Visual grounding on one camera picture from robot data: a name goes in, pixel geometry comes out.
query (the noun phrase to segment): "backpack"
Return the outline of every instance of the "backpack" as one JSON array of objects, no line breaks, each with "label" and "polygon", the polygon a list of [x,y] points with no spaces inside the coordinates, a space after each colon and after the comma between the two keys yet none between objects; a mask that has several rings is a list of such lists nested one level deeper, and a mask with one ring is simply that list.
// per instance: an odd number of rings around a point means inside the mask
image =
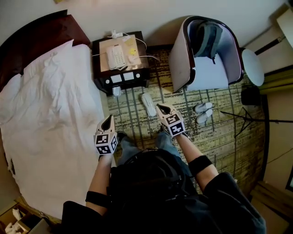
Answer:
[{"label": "backpack", "polygon": [[119,209],[141,199],[166,201],[197,194],[184,167],[188,168],[179,157],[162,149],[133,156],[111,169],[107,193],[112,205]]},{"label": "backpack", "polygon": [[215,56],[223,29],[214,22],[203,21],[190,29],[190,41],[194,57],[209,57],[215,64]]}]

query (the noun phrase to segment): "gray backpack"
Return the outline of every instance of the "gray backpack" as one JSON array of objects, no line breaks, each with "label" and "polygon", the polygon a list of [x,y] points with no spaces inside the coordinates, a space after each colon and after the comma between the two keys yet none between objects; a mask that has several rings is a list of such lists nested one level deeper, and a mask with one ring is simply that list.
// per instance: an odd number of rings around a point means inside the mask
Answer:
[{"label": "gray backpack", "polygon": [[194,57],[209,57],[215,63],[222,28],[214,22],[203,21],[190,30],[190,41]]}]

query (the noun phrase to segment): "jeans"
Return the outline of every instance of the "jeans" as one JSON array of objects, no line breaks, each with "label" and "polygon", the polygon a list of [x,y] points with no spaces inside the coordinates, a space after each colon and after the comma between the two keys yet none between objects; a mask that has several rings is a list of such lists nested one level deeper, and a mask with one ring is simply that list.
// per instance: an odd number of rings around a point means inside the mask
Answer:
[{"label": "jeans", "polygon": [[[175,146],[172,145],[172,139],[166,132],[160,132],[156,139],[156,146],[158,149],[164,149],[169,153],[178,156],[180,158],[179,151]],[[124,164],[128,159],[130,159],[135,154],[141,152],[140,149],[136,147],[134,142],[129,137],[123,137],[121,140],[122,156],[118,160],[118,165]]]}]

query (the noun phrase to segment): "black wristband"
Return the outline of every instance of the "black wristband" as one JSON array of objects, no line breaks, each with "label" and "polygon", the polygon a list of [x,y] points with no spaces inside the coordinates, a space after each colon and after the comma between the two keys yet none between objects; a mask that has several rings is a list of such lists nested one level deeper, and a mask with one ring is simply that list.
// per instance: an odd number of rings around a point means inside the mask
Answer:
[{"label": "black wristband", "polygon": [[88,191],[86,202],[108,208],[111,204],[111,199],[102,193]]},{"label": "black wristband", "polygon": [[203,155],[191,161],[188,166],[192,175],[196,176],[197,173],[201,172],[211,164],[212,162],[205,155]]}]

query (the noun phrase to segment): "bed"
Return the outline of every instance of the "bed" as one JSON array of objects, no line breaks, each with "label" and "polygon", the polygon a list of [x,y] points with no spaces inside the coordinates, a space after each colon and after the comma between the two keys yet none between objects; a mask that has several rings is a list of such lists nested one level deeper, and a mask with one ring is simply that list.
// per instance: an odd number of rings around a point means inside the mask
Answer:
[{"label": "bed", "polygon": [[8,169],[33,208],[61,218],[85,204],[98,158],[93,136],[104,93],[90,41],[67,11],[44,16],[0,47],[0,128]]}]

